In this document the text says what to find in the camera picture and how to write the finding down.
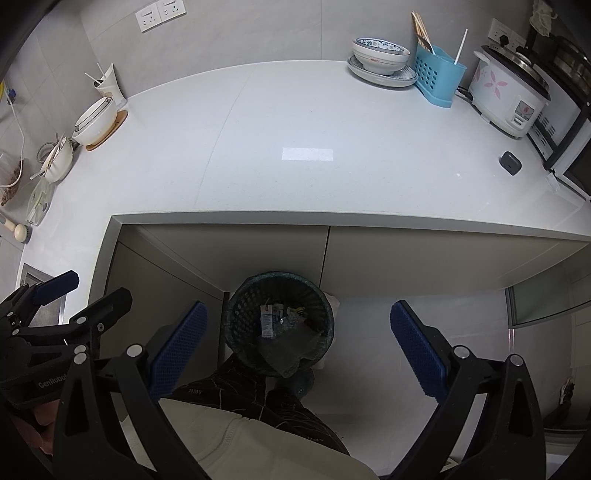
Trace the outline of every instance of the human hand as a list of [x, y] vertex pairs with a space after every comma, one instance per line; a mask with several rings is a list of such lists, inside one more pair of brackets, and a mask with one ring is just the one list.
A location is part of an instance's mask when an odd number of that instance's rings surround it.
[[23, 419], [11, 416], [12, 423], [17, 428], [25, 442], [33, 447], [40, 448], [44, 453], [53, 455], [53, 433], [56, 426], [57, 409], [59, 400], [54, 400], [43, 405], [33, 407], [33, 415], [39, 425], [47, 426], [43, 433], [39, 433]]

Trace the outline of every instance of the metal screw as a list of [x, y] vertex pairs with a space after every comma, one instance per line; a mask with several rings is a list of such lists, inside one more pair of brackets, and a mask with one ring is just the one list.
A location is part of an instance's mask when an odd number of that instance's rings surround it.
[[83, 364], [84, 362], [86, 362], [86, 354], [85, 354], [85, 353], [83, 353], [83, 352], [81, 352], [81, 353], [78, 353], [78, 354], [77, 354], [77, 355], [74, 357], [74, 363], [75, 363], [76, 365], [81, 365], [81, 364]]
[[523, 359], [519, 355], [513, 354], [511, 355], [511, 363], [516, 367], [520, 367], [523, 365]]
[[470, 350], [468, 350], [465, 346], [457, 346], [453, 349], [453, 353], [460, 358], [468, 358], [470, 356]]
[[136, 343], [135, 345], [128, 347], [127, 355], [130, 356], [131, 358], [135, 358], [137, 356], [140, 356], [143, 351], [144, 351], [143, 347]]

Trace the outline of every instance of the dark brown pants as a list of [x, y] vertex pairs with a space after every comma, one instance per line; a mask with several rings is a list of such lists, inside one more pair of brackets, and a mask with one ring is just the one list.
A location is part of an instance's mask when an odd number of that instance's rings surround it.
[[176, 389], [173, 400], [232, 411], [271, 427], [349, 454], [343, 442], [289, 390], [271, 390], [265, 398], [265, 377], [232, 355], [211, 377]]

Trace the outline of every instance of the blue gripper pad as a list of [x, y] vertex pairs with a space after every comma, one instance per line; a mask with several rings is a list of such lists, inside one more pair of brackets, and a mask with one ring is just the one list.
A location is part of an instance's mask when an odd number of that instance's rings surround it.
[[151, 365], [150, 397], [158, 400], [170, 395], [185, 365], [207, 329], [207, 308], [197, 302], [177, 325]]
[[52, 301], [77, 289], [79, 284], [80, 279], [78, 278], [78, 274], [70, 270], [59, 277], [52, 278], [40, 284], [35, 290], [33, 303], [35, 305], [48, 305]]
[[442, 403], [447, 397], [446, 367], [411, 313], [399, 301], [390, 310], [390, 327], [425, 395]]

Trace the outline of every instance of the stainless steel sink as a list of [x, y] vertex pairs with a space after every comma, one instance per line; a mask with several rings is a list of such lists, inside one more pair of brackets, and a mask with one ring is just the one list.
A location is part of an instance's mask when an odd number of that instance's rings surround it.
[[[43, 273], [30, 265], [22, 266], [22, 273], [19, 278], [19, 285], [28, 283], [29, 286], [51, 280], [53, 277]], [[66, 305], [66, 296], [52, 301], [50, 304], [41, 307], [33, 321], [31, 327], [42, 327], [48, 325], [59, 325], [64, 316], [64, 306]]]

